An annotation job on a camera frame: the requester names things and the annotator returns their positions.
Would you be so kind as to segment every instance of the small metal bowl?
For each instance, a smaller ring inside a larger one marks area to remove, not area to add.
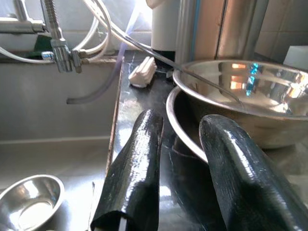
[[[263,149],[292,145],[308,135],[308,73],[243,60],[197,61],[184,66],[241,101],[175,71],[174,81],[189,95],[197,121],[208,114],[229,117]]]
[[[57,177],[20,180],[0,194],[0,230],[35,230],[53,216],[63,199],[64,185]]]

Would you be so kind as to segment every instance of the black countertop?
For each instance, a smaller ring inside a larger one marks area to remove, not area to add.
[[[167,118],[166,99],[174,88],[173,83],[166,80],[164,71],[157,71],[147,88],[129,85],[129,74],[144,58],[139,52],[125,56],[108,164],[115,160],[129,139],[138,115],[143,110],[154,109],[164,118],[158,230],[225,230],[207,164],[181,142]]]

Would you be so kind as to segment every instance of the stainless steel bowl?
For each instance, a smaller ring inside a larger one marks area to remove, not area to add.
[[[0,194],[0,230],[35,230],[60,207],[64,185],[54,176],[35,175]]]
[[[195,119],[220,114],[235,120],[264,149],[294,144],[308,135],[308,73],[281,65],[215,60],[186,68],[236,95],[175,71],[176,84],[190,96]]]

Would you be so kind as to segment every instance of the metal faucet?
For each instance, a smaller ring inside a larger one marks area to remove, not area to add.
[[[53,60],[57,63],[59,72],[71,72],[73,62],[76,72],[81,72],[81,59],[79,51],[70,52],[67,41],[57,19],[54,0],[40,0],[44,20],[33,20],[29,17],[25,6],[25,0],[13,0],[16,17],[0,17],[0,33],[10,34],[36,34],[50,32],[52,51],[42,53],[45,60]]]

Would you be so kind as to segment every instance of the tiled wall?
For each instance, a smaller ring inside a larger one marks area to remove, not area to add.
[[[88,10],[82,0],[54,0],[57,10],[60,26],[63,30],[64,37],[72,48],[76,46],[86,35],[93,20],[91,12]],[[109,10],[111,19],[121,29],[125,30],[129,17],[135,4],[141,8],[141,14],[135,24],[135,32],[131,35],[140,42],[151,43],[151,24],[152,12],[147,7],[145,0],[103,0]],[[8,13],[14,12],[13,0],[0,0],[0,17],[6,17]],[[26,6],[29,16],[33,19],[43,20],[40,6],[40,0],[26,0]],[[28,51],[32,50],[36,42],[36,35],[8,35],[0,34],[0,46],[11,51]],[[101,37],[95,36],[88,47],[93,47],[102,40]],[[112,40],[113,47],[116,49],[119,42]]]
[[[292,45],[308,45],[308,0],[269,0],[256,52],[283,62]]]
[[[0,17],[14,12],[13,0],[0,0]],[[150,44],[151,10],[145,0],[103,0],[112,20],[123,30],[135,4],[141,6],[141,15],[132,37]],[[308,45],[308,0],[269,0],[256,52],[276,61],[283,62],[290,45]],[[82,0],[55,0],[59,21],[70,47],[77,45],[86,35],[92,15]],[[39,0],[26,0],[29,15],[42,19]],[[89,46],[96,45],[102,38],[96,36]],[[35,35],[0,35],[0,45],[12,51],[27,51],[34,47]],[[113,48],[119,42],[113,39]]]

